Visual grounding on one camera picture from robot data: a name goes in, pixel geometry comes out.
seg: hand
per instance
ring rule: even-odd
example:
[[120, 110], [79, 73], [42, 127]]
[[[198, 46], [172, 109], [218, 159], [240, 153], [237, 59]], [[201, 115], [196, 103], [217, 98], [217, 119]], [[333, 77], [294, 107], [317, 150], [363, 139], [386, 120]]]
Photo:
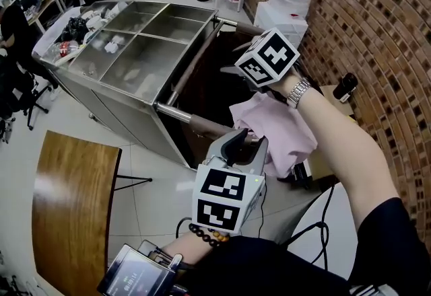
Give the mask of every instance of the hand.
[[281, 81], [269, 86], [286, 98], [300, 80], [301, 76], [295, 70], [291, 69]]

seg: wooden chair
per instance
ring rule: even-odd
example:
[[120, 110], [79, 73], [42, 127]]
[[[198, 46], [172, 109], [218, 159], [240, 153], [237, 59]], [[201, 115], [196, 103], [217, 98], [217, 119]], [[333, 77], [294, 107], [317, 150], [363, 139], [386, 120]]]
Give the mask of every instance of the wooden chair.
[[[38, 274], [65, 296], [97, 296], [107, 267], [110, 210], [121, 149], [48, 131], [32, 209]], [[133, 178], [143, 180], [150, 178]]]

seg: red label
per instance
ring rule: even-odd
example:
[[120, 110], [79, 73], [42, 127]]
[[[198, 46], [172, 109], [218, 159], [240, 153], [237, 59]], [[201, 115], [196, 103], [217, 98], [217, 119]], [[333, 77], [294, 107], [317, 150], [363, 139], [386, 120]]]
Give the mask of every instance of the red label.
[[67, 56], [67, 50], [69, 49], [70, 41], [64, 41], [60, 44], [60, 56], [61, 58]]

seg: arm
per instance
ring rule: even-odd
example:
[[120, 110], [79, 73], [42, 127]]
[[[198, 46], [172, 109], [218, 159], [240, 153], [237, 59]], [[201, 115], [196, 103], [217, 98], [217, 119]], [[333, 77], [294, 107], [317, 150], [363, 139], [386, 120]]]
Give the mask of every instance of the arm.
[[[208, 230], [202, 229], [206, 235], [212, 236]], [[202, 237], [197, 237], [190, 231], [180, 236], [171, 244], [163, 247], [163, 252], [170, 256], [181, 254], [184, 262], [192, 265], [198, 263], [200, 259], [208, 255], [212, 250], [213, 248], [207, 242], [202, 241]]]
[[12, 34], [11, 37], [7, 40], [0, 42], [0, 48], [9, 48], [15, 44], [15, 36]]
[[[299, 80], [289, 75], [274, 88], [287, 96]], [[383, 152], [370, 135], [313, 88], [301, 97], [298, 111], [347, 191], [358, 230], [375, 207], [398, 197]]]

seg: brick wall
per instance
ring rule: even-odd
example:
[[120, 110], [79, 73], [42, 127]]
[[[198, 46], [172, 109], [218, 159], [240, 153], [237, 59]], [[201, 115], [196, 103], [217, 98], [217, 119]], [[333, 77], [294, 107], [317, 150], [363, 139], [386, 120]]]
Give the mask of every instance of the brick wall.
[[[246, 3], [253, 11], [259, 1]], [[431, 252], [430, 10], [431, 0], [313, 0], [300, 52], [322, 85], [359, 79], [355, 115]]]

